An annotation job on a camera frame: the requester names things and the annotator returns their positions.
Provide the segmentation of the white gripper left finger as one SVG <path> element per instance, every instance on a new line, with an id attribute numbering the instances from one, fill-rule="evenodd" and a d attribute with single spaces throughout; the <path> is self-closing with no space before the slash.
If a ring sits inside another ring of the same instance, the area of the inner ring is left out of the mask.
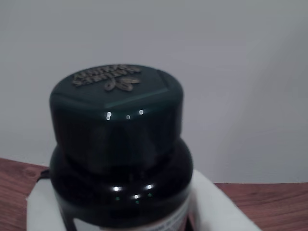
<path id="1" fill-rule="evenodd" d="M 27 231 L 65 231 L 66 227 L 50 181 L 50 171 L 40 173 L 26 198 Z"/>

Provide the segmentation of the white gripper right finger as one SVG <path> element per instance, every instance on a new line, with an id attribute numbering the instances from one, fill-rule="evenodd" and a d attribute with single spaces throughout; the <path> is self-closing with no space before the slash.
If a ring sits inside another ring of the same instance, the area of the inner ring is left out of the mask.
<path id="1" fill-rule="evenodd" d="M 259 231 L 232 200 L 198 170 L 193 171 L 190 216 L 196 231 Z"/>

